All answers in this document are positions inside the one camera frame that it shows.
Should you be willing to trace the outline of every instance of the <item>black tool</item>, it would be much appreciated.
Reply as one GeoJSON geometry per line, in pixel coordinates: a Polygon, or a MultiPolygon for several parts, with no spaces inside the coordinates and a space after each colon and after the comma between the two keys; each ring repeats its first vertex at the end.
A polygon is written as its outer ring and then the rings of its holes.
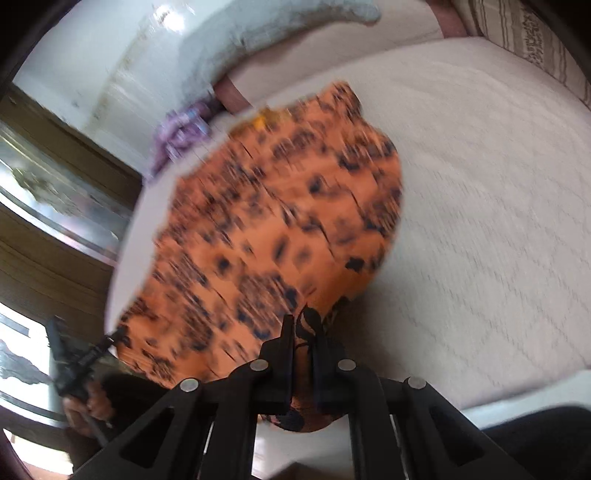
{"type": "MultiPolygon", "coordinates": [[[[257,415],[289,409],[294,323],[286,316],[281,336],[227,378],[183,380],[73,480],[249,479],[257,415]]],[[[316,331],[310,345],[316,405],[349,415],[356,479],[533,480],[424,380],[380,378],[347,358],[319,318],[308,324],[316,331]]]]}
{"type": "MultiPolygon", "coordinates": [[[[59,396],[71,395],[86,403],[88,392],[85,385],[92,377],[92,368],[95,362],[125,336],[127,327],[119,327],[114,333],[105,335],[95,346],[78,353],[70,345],[68,337],[63,334],[62,323],[61,318],[54,317],[46,326],[49,347],[57,364],[58,372],[53,378],[53,384],[59,396]]],[[[113,436],[108,425],[87,414],[83,414],[83,417],[99,444],[102,447],[107,445],[113,436]]]]}

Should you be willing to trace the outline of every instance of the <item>orange garment with black spots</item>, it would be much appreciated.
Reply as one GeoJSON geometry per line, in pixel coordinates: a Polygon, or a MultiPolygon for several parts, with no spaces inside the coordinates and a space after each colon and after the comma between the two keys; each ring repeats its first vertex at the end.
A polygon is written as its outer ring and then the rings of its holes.
{"type": "Polygon", "coordinates": [[[331,418],[309,395],[306,317],[328,327],[375,275],[400,215],[400,161],[344,82],[263,120],[179,180],[118,353],[166,387],[215,380],[256,358],[291,313],[293,409],[273,420],[313,430],[331,418]]]}

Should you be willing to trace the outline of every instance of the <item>beige striped cloth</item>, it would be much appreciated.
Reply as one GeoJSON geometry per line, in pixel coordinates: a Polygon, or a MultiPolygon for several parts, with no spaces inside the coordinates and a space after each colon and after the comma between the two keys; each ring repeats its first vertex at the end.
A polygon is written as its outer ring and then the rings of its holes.
{"type": "Polygon", "coordinates": [[[591,108],[591,85],[564,44],[519,0],[453,0],[466,28],[537,65],[591,108]]]}

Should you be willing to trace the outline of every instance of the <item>purple cloth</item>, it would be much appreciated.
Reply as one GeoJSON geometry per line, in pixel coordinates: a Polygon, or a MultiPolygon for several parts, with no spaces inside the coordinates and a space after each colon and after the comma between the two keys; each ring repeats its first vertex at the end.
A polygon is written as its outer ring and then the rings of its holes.
{"type": "Polygon", "coordinates": [[[154,148],[150,176],[145,180],[155,180],[164,167],[197,143],[210,137],[211,129],[203,119],[212,117],[208,99],[201,99],[181,112],[172,111],[166,115],[154,133],[154,148]]]}

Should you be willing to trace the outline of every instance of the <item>metal pin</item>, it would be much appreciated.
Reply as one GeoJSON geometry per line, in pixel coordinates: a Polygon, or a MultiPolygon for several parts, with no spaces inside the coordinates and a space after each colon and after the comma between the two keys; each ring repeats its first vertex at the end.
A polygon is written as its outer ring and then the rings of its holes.
{"type": "Polygon", "coordinates": [[[181,390],[184,392],[192,392],[193,390],[197,390],[199,386],[199,380],[196,378],[185,378],[181,382],[181,390]]]}
{"type": "Polygon", "coordinates": [[[425,382],[421,377],[411,377],[408,379],[408,386],[410,388],[414,388],[415,390],[421,390],[427,386],[427,382],[425,382]]]}
{"type": "Polygon", "coordinates": [[[350,372],[351,370],[355,370],[355,367],[357,366],[357,364],[349,358],[343,358],[341,361],[339,361],[337,366],[343,372],[350,372]]]}
{"type": "Polygon", "coordinates": [[[257,358],[251,362],[251,370],[255,372],[262,372],[269,367],[269,362],[267,360],[263,360],[262,358],[257,358]]]}

